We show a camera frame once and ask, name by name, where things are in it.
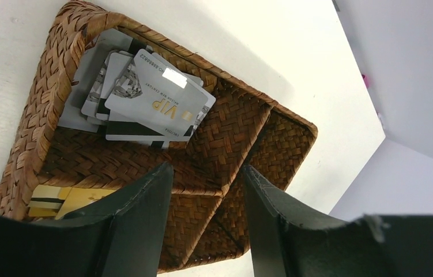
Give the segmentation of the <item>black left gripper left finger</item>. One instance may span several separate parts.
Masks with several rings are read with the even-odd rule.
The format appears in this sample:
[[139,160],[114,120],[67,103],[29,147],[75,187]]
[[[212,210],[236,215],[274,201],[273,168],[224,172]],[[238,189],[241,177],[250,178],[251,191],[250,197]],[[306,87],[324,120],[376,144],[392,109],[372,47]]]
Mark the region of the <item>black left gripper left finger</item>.
[[0,216],[0,276],[156,276],[173,180],[163,163],[58,220]]

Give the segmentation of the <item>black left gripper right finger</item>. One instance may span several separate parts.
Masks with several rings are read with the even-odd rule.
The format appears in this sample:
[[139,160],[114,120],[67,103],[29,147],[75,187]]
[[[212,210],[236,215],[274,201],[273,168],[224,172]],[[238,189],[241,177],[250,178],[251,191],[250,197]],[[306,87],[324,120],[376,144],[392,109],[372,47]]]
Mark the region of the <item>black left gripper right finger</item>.
[[255,276],[433,276],[433,215],[363,215],[350,222],[315,210],[243,169]]

